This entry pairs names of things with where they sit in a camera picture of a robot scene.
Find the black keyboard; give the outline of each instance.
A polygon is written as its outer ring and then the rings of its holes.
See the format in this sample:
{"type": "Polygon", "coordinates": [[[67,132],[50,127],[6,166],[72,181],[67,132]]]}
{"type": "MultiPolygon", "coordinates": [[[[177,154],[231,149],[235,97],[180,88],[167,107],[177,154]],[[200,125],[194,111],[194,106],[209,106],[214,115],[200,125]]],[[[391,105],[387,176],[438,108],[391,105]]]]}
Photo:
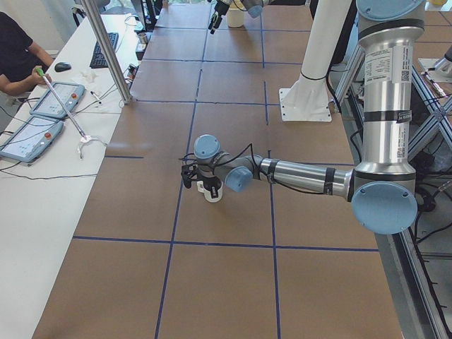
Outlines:
{"type": "MultiPolygon", "coordinates": [[[[112,43],[113,49],[116,49],[116,46],[118,45],[118,37],[119,37],[118,33],[115,32],[108,33],[108,38],[112,43]]],[[[102,51],[100,50],[99,42],[96,42],[96,45],[94,46],[93,57],[91,59],[90,67],[92,69],[104,69],[108,67],[107,60],[105,60],[104,54],[102,54],[102,51]]]]}

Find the computer mouse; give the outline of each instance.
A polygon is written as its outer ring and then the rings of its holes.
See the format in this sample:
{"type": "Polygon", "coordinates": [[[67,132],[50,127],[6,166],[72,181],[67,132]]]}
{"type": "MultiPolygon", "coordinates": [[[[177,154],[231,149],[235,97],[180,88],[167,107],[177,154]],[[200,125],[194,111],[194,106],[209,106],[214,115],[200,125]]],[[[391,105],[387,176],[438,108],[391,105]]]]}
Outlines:
{"type": "Polygon", "coordinates": [[[71,68],[72,68],[72,66],[70,64],[68,64],[67,62],[59,62],[54,67],[56,72],[67,71],[68,69],[71,69],[71,68]]]}

